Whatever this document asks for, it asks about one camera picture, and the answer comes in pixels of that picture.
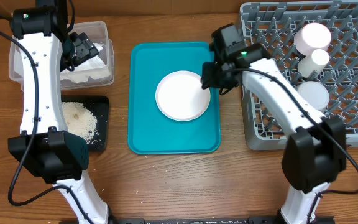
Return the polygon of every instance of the wooden table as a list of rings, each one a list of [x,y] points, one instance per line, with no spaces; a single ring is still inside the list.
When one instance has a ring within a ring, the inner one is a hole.
[[[281,169],[283,151],[252,151],[244,140],[241,90],[220,97],[222,143],[212,154],[140,156],[127,146],[127,110],[131,50],[143,42],[210,41],[217,28],[236,14],[198,16],[87,17],[104,21],[114,44],[116,79],[110,86],[65,91],[73,95],[106,95],[110,99],[108,146],[91,153],[89,174],[101,198],[118,218],[229,218],[274,215],[287,196]],[[0,29],[11,34],[6,21]],[[7,138],[19,134],[23,93],[8,77],[10,42],[0,37],[0,223],[57,223],[74,218],[58,192],[24,207],[7,201],[18,162],[8,153]],[[358,162],[358,149],[349,152]],[[25,200],[49,185],[23,170],[14,191]],[[358,176],[348,163],[332,189],[355,189]],[[358,195],[327,195],[318,215],[337,223],[358,223]]]

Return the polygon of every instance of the clear plastic container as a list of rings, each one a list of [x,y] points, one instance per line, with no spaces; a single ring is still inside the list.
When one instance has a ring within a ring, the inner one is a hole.
[[[97,57],[103,61],[105,66],[86,70],[80,70],[77,67],[74,72],[63,71],[60,73],[60,88],[71,90],[112,84],[114,81],[114,49],[108,37],[106,24],[102,21],[75,24],[72,32],[78,34],[84,32],[95,45],[99,44],[102,49]],[[13,43],[9,53],[9,78],[20,83],[23,89],[22,58],[18,46]]]

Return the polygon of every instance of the metal dish rack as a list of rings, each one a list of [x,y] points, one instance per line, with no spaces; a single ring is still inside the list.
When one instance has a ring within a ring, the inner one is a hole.
[[[330,63],[323,72],[304,80],[297,70],[301,58],[293,37],[310,22],[324,24],[331,31]],[[322,83],[330,94],[324,114],[339,115],[346,123],[348,146],[358,147],[358,1],[245,3],[237,27],[248,45],[259,42],[268,49],[293,86],[310,80]],[[281,127],[254,94],[243,95],[242,113],[251,149],[285,148]]]

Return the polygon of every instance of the metal grid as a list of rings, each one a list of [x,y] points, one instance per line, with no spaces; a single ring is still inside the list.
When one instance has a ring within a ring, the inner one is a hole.
[[[358,1],[245,3],[240,20],[247,44],[263,44],[293,86],[310,80],[322,83],[330,94],[324,114],[339,115],[348,135],[358,134]],[[301,57],[293,37],[310,22],[328,27],[332,41],[328,49],[330,63],[323,72],[315,72],[305,80],[297,70]],[[255,95],[249,97],[253,98],[255,133],[246,134],[258,135],[262,140],[283,139],[281,127],[263,102]]]

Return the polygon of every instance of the blue tray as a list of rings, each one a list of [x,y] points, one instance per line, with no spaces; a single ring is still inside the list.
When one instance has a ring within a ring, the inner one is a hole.
[[[211,89],[208,109],[193,121],[166,117],[155,102],[163,77],[178,70],[201,75],[202,64],[212,62],[206,42],[139,44],[131,55],[128,145],[138,154],[209,153],[221,143],[218,90]]]

